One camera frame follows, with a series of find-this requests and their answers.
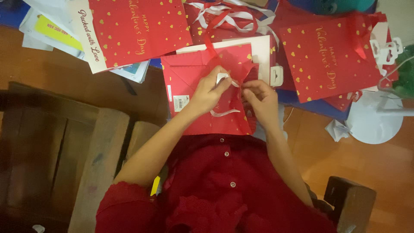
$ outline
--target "red blouse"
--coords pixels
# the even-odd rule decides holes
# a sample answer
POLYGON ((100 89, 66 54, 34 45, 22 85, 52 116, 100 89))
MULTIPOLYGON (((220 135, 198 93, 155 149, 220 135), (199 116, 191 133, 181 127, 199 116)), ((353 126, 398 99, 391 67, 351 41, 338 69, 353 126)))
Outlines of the red blouse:
POLYGON ((158 196, 137 184, 111 185, 95 232, 336 232, 286 186, 259 139, 183 136, 167 164, 158 196))

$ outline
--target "sticker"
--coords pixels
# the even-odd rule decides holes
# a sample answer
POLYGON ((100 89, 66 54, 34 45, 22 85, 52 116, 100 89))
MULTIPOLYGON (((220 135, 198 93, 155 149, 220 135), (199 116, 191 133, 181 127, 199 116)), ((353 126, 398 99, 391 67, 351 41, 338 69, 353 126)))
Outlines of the sticker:
POLYGON ((167 89, 168 89, 168 97, 170 97, 170 102, 172 102, 173 98, 171 97, 171 85, 167 85, 167 89))
POLYGON ((189 95, 174 95, 174 112, 181 111, 189 101, 189 95))

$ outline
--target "person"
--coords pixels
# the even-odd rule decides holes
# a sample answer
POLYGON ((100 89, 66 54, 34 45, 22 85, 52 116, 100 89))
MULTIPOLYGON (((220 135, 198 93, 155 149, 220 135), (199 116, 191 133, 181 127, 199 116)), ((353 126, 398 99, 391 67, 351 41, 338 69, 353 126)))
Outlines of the person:
POLYGON ((277 93, 261 80, 242 84, 266 133, 182 136, 231 85, 221 66, 202 78, 189 103, 122 167, 96 214, 96 232, 336 232, 312 206, 278 123, 277 93), (149 188, 163 166, 162 193, 149 188))

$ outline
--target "red lace sleeve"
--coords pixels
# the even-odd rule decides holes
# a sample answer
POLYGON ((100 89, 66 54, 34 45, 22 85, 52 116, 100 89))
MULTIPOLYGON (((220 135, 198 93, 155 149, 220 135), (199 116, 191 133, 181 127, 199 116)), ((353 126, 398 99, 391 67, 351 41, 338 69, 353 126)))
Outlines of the red lace sleeve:
POLYGON ((137 184, 119 182, 106 191, 96 213, 96 233, 149 232, 156 197, 137 184))

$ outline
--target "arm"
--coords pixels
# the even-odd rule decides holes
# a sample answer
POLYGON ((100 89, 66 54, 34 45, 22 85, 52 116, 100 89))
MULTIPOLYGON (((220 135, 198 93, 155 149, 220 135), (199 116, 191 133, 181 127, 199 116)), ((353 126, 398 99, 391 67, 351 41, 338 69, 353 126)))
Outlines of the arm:
POLYGON ((277 93, 261 80, 246 82, 243 88, 243 97, 252 105, 258 121, 265 129, 267 154, 274 169, 303 203, 313 206, 279 127, 277 93))
POLYGON ((125 181, 142 187, 152 185, 185 129, 199 116, 210 112, 231 85, 231 78, 226 78, 216 86, 218 73, 227 71, 217 66, 202 78, 190 102, 125 163, 114 184, 125 181))

